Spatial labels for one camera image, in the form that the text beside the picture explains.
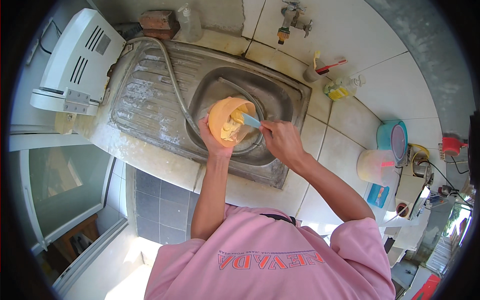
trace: toothbrush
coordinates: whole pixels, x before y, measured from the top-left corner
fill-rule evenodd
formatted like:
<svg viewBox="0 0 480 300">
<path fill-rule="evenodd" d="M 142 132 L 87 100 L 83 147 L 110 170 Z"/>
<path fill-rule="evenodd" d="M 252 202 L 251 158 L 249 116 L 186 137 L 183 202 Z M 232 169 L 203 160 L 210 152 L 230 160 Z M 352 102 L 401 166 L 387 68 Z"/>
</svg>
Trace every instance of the toothbrush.
<svg viewBox="0 0 480 300">
<path fill-rule="evenodd" d="M 333 68 L 333 67 L 336 67 L 336 66 L 339 66 L 339 65 L 343 65 L 344 63 L 347 63 L 348 60 L 341 60 L 339 62 L 337 62 L 336 64 L 333 64 L 333 65 L 329 65 L 329 66 L 324 66 L 323 68 L 319 68 L 318 70 L 315 70 L 317 73 L 320 73 L 322 71 L 325 71 L 327 69 L 330 69 L 330 68 Z"/>
</svg>

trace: light blue spatula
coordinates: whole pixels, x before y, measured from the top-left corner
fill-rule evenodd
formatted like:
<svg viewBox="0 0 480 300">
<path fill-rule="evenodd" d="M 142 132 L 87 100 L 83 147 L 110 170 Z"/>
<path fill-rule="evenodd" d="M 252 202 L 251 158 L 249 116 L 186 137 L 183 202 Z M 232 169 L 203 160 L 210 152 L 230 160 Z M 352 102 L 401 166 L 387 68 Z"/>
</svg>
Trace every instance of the light blue spatula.
<svg viewBox="0 0 480 300">
<path fill-rule="evenodd" d="M 255 119 L 254 117 L 246 114 L 246 113 L 242 113 L 242 116 L 243 116 L 243 123 L 245 125 L 249 125 L 249 126 L 252 126 L 252 127 L 255 127 L 255 128 L 259 128 L 260 127 L 260 122 Z"/>
</svg>

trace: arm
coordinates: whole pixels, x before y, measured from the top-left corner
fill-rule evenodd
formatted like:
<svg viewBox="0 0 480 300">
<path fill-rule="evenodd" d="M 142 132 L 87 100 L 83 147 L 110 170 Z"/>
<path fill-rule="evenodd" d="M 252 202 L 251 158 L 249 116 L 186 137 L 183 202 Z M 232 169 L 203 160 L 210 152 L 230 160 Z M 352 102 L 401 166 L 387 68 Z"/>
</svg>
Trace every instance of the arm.
<svg viewBox="0 0 480 300">
<path fill-rule="evenodd" d="M 233 148 L 222 146 L 208 128 L 208 115 L 198 121 L 200 135 L 208 149 L 202 190 L 193 213 L 190 236 L 207 240 L 222 224 L 225 211 L 228 163 Z"/>
<path fill-rule="evenodd" d="M 342 221 L 375 219 L 367 202 L 352 187 L 305 152 L 292 123 L 262 121 L 260 131 L 273 156 L 305 178 Z"/>
</svg>

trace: plastic bottle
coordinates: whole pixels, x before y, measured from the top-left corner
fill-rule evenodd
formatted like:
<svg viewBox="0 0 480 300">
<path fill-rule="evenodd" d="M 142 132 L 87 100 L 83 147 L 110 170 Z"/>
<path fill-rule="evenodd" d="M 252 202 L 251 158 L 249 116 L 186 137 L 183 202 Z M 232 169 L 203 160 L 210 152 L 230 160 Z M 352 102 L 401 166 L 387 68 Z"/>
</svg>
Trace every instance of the plastic bottle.
<svg viewBox="0 0 480 300">
<path fill-rule="evenodd" d="M 198 13 L 191 10 L 188 3 L 185 3 L 180 7 L 178 11 L 183 13 L 179 16 L 179 23 L 185 40 L 189 43 L 193 43 L 201 39 L 203 31 Z"/>
<path fill-rule="evenodd" d="M 350 77 L 337 78 L 324 87 L 324 93 L 333 101 L 355 96 L 357 87 L 365 84 L 365 76 L 359 75 L 358 78 Z"/>
</svg>

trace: yellow batter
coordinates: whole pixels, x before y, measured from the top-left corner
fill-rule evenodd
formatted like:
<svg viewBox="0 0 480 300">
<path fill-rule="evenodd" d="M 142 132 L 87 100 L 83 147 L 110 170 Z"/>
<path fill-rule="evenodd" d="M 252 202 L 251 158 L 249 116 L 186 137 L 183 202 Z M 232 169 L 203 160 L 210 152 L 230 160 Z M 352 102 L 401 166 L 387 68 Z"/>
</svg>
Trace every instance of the yellow batter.
<svg viewBox="0 0 480 300">
<path fill-rule="evenodd" d="M 220 137 L 226 141 L 233 142 L 232 137 L 238 132 L 238 129 L 243 125 L 242 113 L 248 113 L 247 106 L 245 104 L 237 107 L 228 117 L 228 121 L 223 124 L 220 131 Z"/>
</svg>

